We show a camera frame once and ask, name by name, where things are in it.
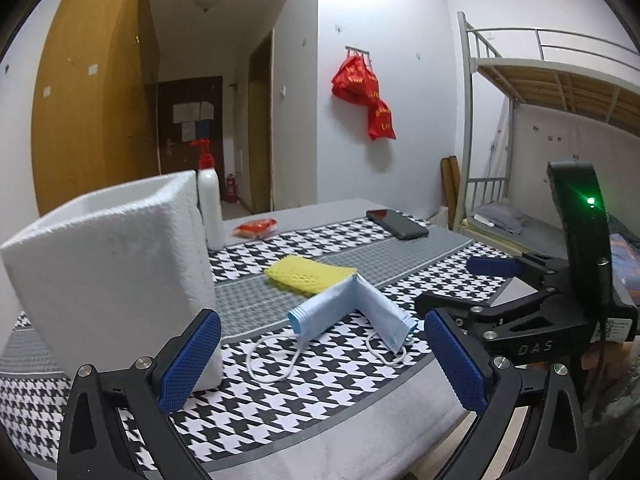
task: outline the metal bed frame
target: metal bed frame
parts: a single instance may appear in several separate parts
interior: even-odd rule
[[[590,36],[589,34],[582,34],[580,32],[570,32],[567,30],[560,30],[556,28],[541,28],[541,27],[486,27],[486,28],[475,28],[473,27],[465,17],[464,12],[458,12],[458,27],[460,29],[460,39],[462,41],[462,68],[463,68],[463,80],[464,80],[464,90],[465,90],[465,122],[464,122],[464,145],[463,145],[463,157],[462,157],[462,168],[460,172],[460,192],[458,194],[458,202],[456,205],[456,216],[454,219],[453,230],[461,231],[464,230],[464,233],[479,239],[477,234],[474,232],[470,232],[462,226],[463,219],[466,218],[466,206],[467,206],[467,197],[471,193],[472,199],[469,203],[469,211],[472,211],[477,205],[484,205],[485,203],[492,201],[499,201],[506,197],[509,194],[509,184],[511,179],[511,171],[512,171],[512,163],[513,163],[513,135],[514,135],[514,109],[518,106],[518,104],[528,104],[527,101],[523,98],[522,95],[518,92],[516,88],[505,78],[496,68],[495,66],[504,65],[505,63],[510,63],[515,66],[523,66],[528,68],[552,68],[556,70],[555,79],[556,85],[558,86],[558,91],[562,97],[562,104],[564,105],[564,111],[569,112],[569,108],[566,104],[564,93],[562,90],[562,85],[560,79],[558,77],[558,70],[564,69],[566,72],[575,73],[578,75],[586,75],[591,78],[596,78],[599,80],[603,80],[612,85],[615,85],[616,91],[613,92],[611,97],[610,109],[607,114],[606,120],[604,122],[609,123],[609,119],[612,113],[613,108],[616,106],[616,102],[618,99],[618,94],[620,89],[623,88],[625,90],[634,92],[635,94],[640,94],[640,88],[629,83],[624,80],[617,78],[615,76],[609,76],[603,72],[598,72],[596,70],[579,67],[575,65],[565,64],[565,63],[557,63],[552,62],[545,59],[545,49],[555,49],[555,50],[569,50],[572,52],[579,52],[582,54],[588,54],[590,56],[595,56],[603,59],[607,59],[616,63],[619,63],[622,66],[633,69],[636,72],[640,73],[640,68],[633,66],[625,61],[613,58],[611,56],[606,56],[604,54],[600,54],[597,52],[591,52],[589,50],[584,50],[581,48],[574,48],[570,46],[564,46],[561,44],[552,44],[552,43],[543,43],[540,38],[541,32],[550,32],[555,34],[562,34],[565,36],[574,36],[578,38],[585,38],[587,40],[597,41],[603,44],[608,44],[610,46],[614,46],[622,49],[624,52],[633,54],[640,61],[640,54],[619,43],[615,43],[613,41],[606,40],[604,38],[598,38],[596,36]],[[536,38],[536,43],[538,44],[538,53],[540,54],[540,59],[509,59],[504,58],[495,47],[489,42],[487,38],[483,35],[484,32],[494,32],[494,31],[527,31],[532,32]],[[473,57],[471,53],[470,47],[470,37],[472,34],[474,38],[474,43],[476,45],[476,56]],[[482,47],[484,46],[484,56],[482,55]],[[507,161],[506,161],[506,170],[504,176],[488,176],[484,178],[470,178],[470,164],[471,164],[471,154],[472,154],[472,142],[473,142],[473,74],[478,71],[478,67],[487,67],[491,70],[497,78],[504,84],[506,88],[508,88],[511,92],[511,96],[507,95],[503,89],[501,91],[506,94],[509,99],[509,118],[508,118],[508,131],[507,131]],[[486,242],[489,240],[494,240],[491,238],[490,234],[486,237],[481,237],[480,241]],[[507,248],[505,246],[501,246],[501,249],[508,250],[513,253],[513,248]]]

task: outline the white wall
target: white wall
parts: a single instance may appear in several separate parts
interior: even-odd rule
[[[255,23],[248,27],[236,49],[234,82],[238,88],[234,91],[234,149],[236,152],[238,193],[247,204],[251,203],[248,151],[249,58],[262,40],[275,28],[286,1],[273,0],[271,5],[256,17]]]
[[[547,108],[515,112],[511,199],[525,214],[560,227],[546,165],[552,160],[592,162],[607,211],[640,234],[640,138],[587,118]]]
[[[462,10],[474,27],[545,27],[590,34],[633,48],[615,15],[603,0],[448,0],[451,26],[454,31],[454,52],[458,74],[458,114],[456,125],[456,155],[462,163],[463,148],[463,78],[462,51],[457,11]],[[631,54],[620,49],[579,38],[571,39],[557,34],[541,34],[543,43],[573,46],[594,50],[601,54],[634,62]],[[538,46],[532,32],[496,32],[492,41],[504,57],[539,59]],[[475,53],[475,42],[472,42]],[[617,75],[640,84],[640,75],[616,63],[584,54],[546,50],[545,59],[570,62]],[[474,155],[471,176],[484,176],[490,146],[494,140],[504,95],[481,75],[474,75]]]
[[[364,198],[428,216],[454,151],[456,73],[447,0],[319,0],[318,201]],[[396,140],[331,94],[345,46],[369,50]]]
[[[234,98],[229,86],[235,81],[236,40],[227,39],[222,44],[175,45],[160,52],[160,81],[174,81],[197,77],[222,76],[222,131],[225,157],[225,173],[236,170],[234,156]]]
[[[287,0],[273,42],[273,198],[286,209],[318,200],[318,0]]]
[[[38,218],[31,170],[31,108],[40,57],[59,4],[60,0],[42,0],[0,63],[0,243]],[[0,349],[20,311],[0,266]]]

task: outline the floor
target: floor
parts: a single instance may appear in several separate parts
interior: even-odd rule
[[[509,428],[494,456],[489,469],[482,477],[482,480],[495,480],[500,478],[502,470],[509,459],[511,450],[516,442],[520,428],[527,413],[526,408],[517,408],[511,419]],[[449,457],[465,436],[469,427],[476,418],[475,413],[469,413],[467,418],[431,453],[420,460],[411,470],[413,478],[417,480],[433,480],[438,471],[445,465]],[[402,480],[413,480],[411,475],[405,476]]]
[[[244,216],[249,216],[249,213],[244,206],[236,202],[235,204],[230,204],[229,202],[222,202],[222,219],[223,220],[233,220],[235,218],[242,218]]]

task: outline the yellow mesh bag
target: yellow mesh bag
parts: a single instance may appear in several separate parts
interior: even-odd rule
[[[309,294],[319,294],[356,272],[358,269],[320,264],[292,254],[264,270],[272,280]]]

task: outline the red snack packet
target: red snack packet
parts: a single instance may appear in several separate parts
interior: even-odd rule
[[[273,218],[261,218],[249,220],[234,229],[234,236],[241,238],[266,238],[276,231],[276,222]]]

